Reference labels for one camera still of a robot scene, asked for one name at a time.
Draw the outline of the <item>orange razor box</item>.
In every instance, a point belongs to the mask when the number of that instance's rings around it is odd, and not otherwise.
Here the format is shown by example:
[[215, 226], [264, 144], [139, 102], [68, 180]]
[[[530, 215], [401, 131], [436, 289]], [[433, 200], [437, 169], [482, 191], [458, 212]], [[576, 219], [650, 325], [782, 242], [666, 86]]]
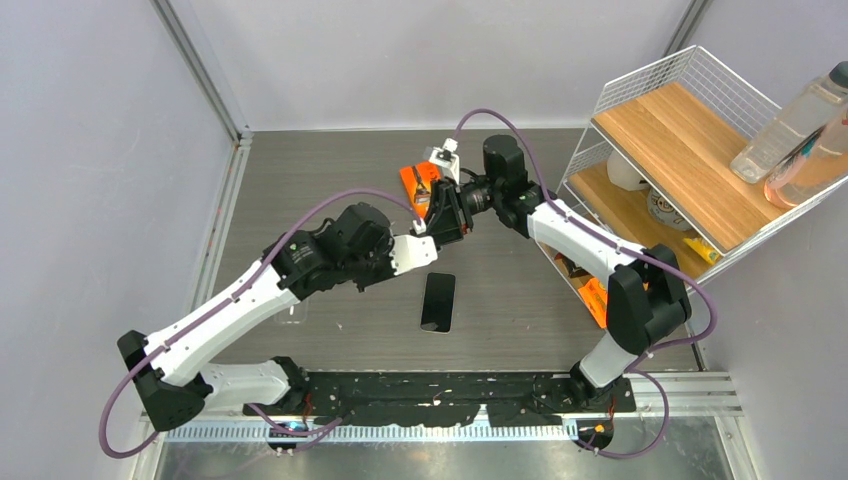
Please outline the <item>orange razor box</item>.
[[399, 175], [411, 206], [424, 215], [430, 203], [431, 184], [441, 178], [438, 168], [432, 163], [421, 162], [401, 168]]

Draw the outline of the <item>black phone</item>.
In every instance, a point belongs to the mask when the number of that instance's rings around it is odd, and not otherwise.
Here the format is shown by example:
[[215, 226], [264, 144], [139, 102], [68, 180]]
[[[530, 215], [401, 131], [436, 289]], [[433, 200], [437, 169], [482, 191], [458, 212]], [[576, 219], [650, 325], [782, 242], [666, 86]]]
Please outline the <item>black phone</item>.
[[431, 272], [426, 277], [420, 328], [423, 331], [447, 334], [451, 330], [456, 276]]

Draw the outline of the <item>clear phone case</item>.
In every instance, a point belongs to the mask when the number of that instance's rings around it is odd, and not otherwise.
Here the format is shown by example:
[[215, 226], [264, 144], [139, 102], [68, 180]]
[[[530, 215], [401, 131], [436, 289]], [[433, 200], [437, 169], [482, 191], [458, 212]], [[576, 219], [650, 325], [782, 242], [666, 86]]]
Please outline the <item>clear phone case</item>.
[[271, 321], [278, 326], [302, 325], [308, 320], [309, 306], [310, 301], [303, 300], [276, 313], [271, 317]]

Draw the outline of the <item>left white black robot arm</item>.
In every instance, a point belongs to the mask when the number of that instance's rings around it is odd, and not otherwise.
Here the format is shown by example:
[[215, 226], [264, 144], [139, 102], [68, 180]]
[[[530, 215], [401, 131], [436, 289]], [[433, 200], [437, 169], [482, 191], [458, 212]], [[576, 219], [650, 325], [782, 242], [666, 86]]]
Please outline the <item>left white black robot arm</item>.
[[163, 352], [133, 382], [154, 428], [178, 428], [204, 410], [242, 404], [298, 412], [308, 381], [289, 357], [248, 365], [213, 363], [223, 349], [267, 318], [345, 282], [364, 289], [394, 277], [389, 219], [360, 202], [312, 231], [290, 230], [229, 287], [176, 324], [153, 334], [130, 331], [117, 342], [128, 368]]

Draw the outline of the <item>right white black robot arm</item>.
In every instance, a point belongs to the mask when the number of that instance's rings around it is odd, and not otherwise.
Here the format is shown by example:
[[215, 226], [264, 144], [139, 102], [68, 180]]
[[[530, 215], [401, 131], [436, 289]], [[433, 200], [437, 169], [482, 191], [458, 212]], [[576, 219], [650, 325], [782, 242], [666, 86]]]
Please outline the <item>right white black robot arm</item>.
[[473, 229], [475, 215], [492, 210], [499, 221], [574, 262], [607, 293], [606, 332], [569, 372], [574, 403], [596, 410], [640, 356], [692, 315], [675, 253], [626, 241], [577, 214], [545, 187], [531, 181], [524, 153], [509, 135], [483, 144], [483, 174], [461, 182], [458, 143], [448, 138], [431, 147], [425, 160], [442, 176], [432, 182], [424, 222], [437, 246], [457, 242]]

